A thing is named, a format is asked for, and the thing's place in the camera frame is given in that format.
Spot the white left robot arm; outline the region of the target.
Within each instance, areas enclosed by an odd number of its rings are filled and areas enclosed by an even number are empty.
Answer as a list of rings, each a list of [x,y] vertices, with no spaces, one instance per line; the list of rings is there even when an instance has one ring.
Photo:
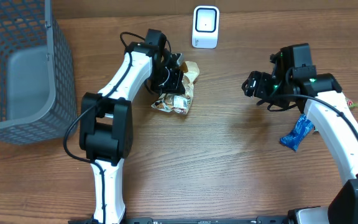
[[[96,208],[88,223],[122,223],[124,160],[134,133],[132,101],[142,85],[151,92],[185,93],[182,54],[174,54],[165,34],[150,29],[140,42],[125,45],[124,60],[112,80],[81,100],[79,145],[94,173]]]

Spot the green Haribo gummy bag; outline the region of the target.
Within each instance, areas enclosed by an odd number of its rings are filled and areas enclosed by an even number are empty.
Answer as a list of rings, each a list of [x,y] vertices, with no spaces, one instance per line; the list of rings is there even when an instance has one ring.
[[[349,99],[349,98],[346,98],[346,104],[347,104],[347,106],[348,106],[348,108],[349,108],[350,110],[352,110],[353,108],[358,107],[358,104],[355,103],[355,102],[353,102],[353,101],[352,101],[351,99]]]

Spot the beige clear cookie bag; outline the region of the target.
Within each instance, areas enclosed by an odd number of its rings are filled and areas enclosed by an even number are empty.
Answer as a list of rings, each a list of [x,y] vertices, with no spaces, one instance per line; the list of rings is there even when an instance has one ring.
[[[156,110],[170,113],[172,111],[178,114],[187,114],[194,97],[194,84],[200,74],[200,69],[196,62],[185,61],[180,69],[184,71],[182,85],[185,88],[184,94],[162,93],[151,107]]]

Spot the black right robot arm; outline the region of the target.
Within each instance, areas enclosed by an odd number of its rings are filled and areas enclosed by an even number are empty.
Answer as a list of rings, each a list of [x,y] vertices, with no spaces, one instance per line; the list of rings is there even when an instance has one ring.
[[[272,73],[253,71],[242,84],[245,96],[275,111],[298,108],[304,119],[282,144],[295,147],[316,128],[334,158],[341,190],[327,207],[290,210],[280,223],[358,223],[358,123],[342,88],[330,73],[318,74],[308,44],[283,47],[270,56]]]

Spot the blue Oreo cookie pack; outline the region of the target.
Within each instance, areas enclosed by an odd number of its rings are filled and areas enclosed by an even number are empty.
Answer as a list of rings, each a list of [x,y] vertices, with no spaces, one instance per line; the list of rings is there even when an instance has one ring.
[[[313,123],[305,114],[301,114],[294,128],[284,137],[280,138],[280,143],[293,151],[297,151],[302,140],[314,129]]]

